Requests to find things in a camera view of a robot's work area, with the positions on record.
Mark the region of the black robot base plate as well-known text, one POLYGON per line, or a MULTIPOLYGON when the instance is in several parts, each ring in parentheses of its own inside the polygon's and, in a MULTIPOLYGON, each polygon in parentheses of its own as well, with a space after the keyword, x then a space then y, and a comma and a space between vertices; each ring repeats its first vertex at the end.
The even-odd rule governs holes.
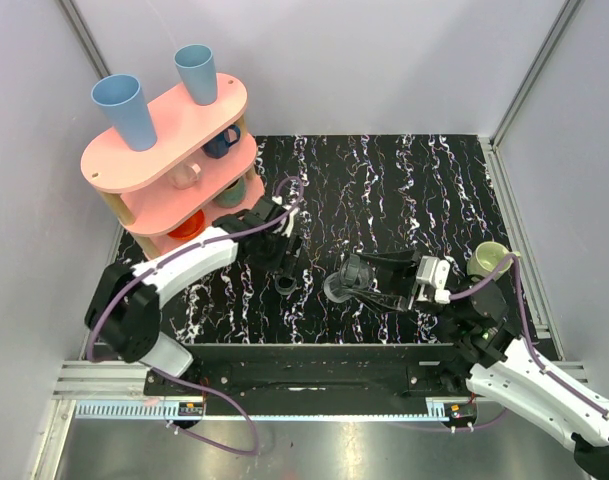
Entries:
POLYGON ((221 391, 253 417, 425 414, 428 398, 468 399, 449 344, 199 344, 188 381, 221 391))

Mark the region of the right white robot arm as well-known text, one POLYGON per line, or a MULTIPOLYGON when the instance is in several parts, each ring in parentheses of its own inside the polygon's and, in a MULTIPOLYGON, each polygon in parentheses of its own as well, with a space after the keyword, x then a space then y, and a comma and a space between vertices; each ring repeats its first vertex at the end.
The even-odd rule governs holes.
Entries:
POLYGON ((548 433, 594 479, 609 479, 609 399, 564 372, 531 340, 526 311, 509 320, 498 280, 520 270, 520 255, 497 242, 478 245, 461 281, 445 259, 415 250, 357 253, 340 283, 346 296, 377 313, 417 311, 436 317, 435 335, 457 351, 438 371, 450 396, 489 398, 548 433))

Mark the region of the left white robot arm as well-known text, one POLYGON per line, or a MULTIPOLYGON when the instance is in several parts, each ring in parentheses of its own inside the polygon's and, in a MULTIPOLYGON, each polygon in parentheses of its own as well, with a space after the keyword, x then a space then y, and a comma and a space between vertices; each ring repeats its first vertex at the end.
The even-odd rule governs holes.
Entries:
POLYGON ((181 342, 161 331, 163 307, 203 277, 237 261, 255 262, 267 271, 286 270, 297 201, 284 206, 279 197, 262 196, 251 209, 214 220, 184 245, 134 266, 115 262, 100 278, 85 315, 89 329, 86 359, 102 340, 126 363, 141 363, 165 373, 165 384, 180 396, 199 386, 194 357, 181 342))

